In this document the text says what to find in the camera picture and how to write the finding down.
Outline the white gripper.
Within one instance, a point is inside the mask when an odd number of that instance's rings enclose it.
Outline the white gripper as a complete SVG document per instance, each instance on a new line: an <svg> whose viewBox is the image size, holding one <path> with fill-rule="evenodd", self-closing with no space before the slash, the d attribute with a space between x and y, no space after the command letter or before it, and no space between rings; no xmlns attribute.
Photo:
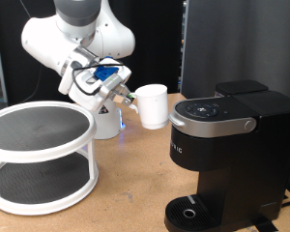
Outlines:
<svg viewBox="0 0 290 232"><path fill-rule="evenodd" d="M130 76L131 70L111 57L85 67L72 62L69 97L90 111L99 110L106 100L130 106L135 99L126 85Z"/></svg>

